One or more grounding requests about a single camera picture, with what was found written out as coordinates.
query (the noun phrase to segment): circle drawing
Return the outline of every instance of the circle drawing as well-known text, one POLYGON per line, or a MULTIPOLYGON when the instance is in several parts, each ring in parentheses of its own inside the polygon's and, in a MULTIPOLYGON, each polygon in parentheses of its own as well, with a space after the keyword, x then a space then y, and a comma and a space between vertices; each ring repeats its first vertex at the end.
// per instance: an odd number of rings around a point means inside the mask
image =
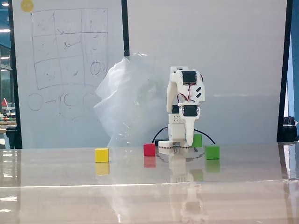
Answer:
POLYGON ((67 93, 64 96, 64 103, 67 106, 75 106, 79 103, 79 99, 74 93, 67 93))
POLYGON ((99 74, 101 69, 101 64, 100 62, 93 62, 91 67, 90 67, 90 71, 92 73, 92 75, 96 76, 97 74, 99 74))
POLYGON ((28 107, 32 111, 39 111, 43 106, 43 97, 38 94, 34 93, 29 95, 28 97, 28 107))

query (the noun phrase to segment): whiteboard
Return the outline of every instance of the whiteboard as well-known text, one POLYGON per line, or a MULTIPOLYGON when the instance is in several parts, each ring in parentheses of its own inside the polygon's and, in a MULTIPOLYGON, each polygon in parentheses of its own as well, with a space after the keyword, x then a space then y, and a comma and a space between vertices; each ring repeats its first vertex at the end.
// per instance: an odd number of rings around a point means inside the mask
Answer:
POLYGON ((276 142, 285 15, 286 0, 128 0, 130 53, 166 83, 171 66, 203 75, 195 128, 216 143, 276 142))
POLYGON ((124 56, 121 0, 33 5, 13 0, 23 148, 106 146, 94 91, 124 56))

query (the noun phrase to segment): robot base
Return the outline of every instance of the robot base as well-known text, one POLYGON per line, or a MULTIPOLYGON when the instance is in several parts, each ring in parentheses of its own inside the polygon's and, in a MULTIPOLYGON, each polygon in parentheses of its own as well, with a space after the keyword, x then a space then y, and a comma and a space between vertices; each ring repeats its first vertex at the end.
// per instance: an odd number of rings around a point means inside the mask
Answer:
MULTIPOLYGON (((161 148, 172 148, 175 145, 175 142, 173 141, 159 141, 159 147, 161 148)), ((187 141, 182 141, 179 143, 179 146, 183 147, 183 148, 189 148, 187 141)))

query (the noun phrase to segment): clear plastic sheet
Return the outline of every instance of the clear plastic sheet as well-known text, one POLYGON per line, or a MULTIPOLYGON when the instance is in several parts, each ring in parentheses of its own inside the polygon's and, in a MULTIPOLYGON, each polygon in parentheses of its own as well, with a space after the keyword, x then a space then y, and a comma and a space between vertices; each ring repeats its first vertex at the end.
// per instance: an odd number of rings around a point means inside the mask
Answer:
POLYGON ((168 79, 155 72, 147 55, 125 57, 108 71, 95 92, 101 102, 94 107, 111 137, 108 147, 141 146, 167 126, 168 79))

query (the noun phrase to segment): black frame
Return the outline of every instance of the black frame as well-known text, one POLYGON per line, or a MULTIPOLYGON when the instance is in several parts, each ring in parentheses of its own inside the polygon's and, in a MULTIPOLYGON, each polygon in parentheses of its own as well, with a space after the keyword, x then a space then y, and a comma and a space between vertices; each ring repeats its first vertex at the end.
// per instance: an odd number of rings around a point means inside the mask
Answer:
POLYGON ((121 0, 121 8, 122 8, 123 48, 124 48, 124 56, 126 57, 126 56, 130 56, 127 0, 121 0))
POLYGON ((285 16, 285 44, 284 44, 284 56, 282 62, 280 101, 279 101, 278 126, 277 126, 277 138, 276 138, 277 142, 283 142, 282 131, 283 131, 283 124, 284 124, 285 91, 286 91, 286 81, 288 76, 288 64, 289 64, 292 8, 293 8, 293 0, 287 0, 286 16, 285 16))
POLYGON ((12 0, 8 0, 8 17, 9 17, 9 27, 10 27, 10 58, 11 58, 11 68, 12 76, 14 79, 14 105, 15 105, 15 116, 17 120, 17 127, 14 138, 15 148, 23 148, 22 146, 22 135, 21 135, 21 118, 20 118, 20 103, 19 103, 19 91, 18 91, 18 77, 17 77, 17 64, 15 58, 15 44, 14 44, 14 20, 13 20, 13 3, 12 0))
MULTIPOLYGON (((10 41, 11 41, 11 68, 14 78, 14 100, 15 100, 15 113, 17 119, 17 138, 15 142, 16 148, 22 148, 21 140, 21 118, 20 118, 20 104, 19 104, 19 93, 18 93, 18 82, 17 82, 17 70, 16 70, 16 57, 15 57, 15 43, 14 43, 14 20, 13 20, 13 5, 12 0, 8 0, 9 8, 9 26, 10 26, 10 41)), ((283 67, 281 77, 281 89, 280 89, 280 102, 279 102, 279 113, 278 113, 278 129, 277 129, 277 142, 281 142, 282 139, 282 128, 284 120, 284 109, 285 109, 285 91, 286 81, 288 72, 288 61, 289 61, 289 47, 291 37, 291 22, 292 22, 292 6, 293 0, 287 0, 286 6, 286 20, 285 20, 285 42, 284 42, 284 54, 283 54, 283 67)), ((123 24, 123 41, 124 41, 124 56, 130 55, 129 49, 129 31, 128 31, 128 2, 127 0, 121 0, 122 7, 122 24, 123 24)))

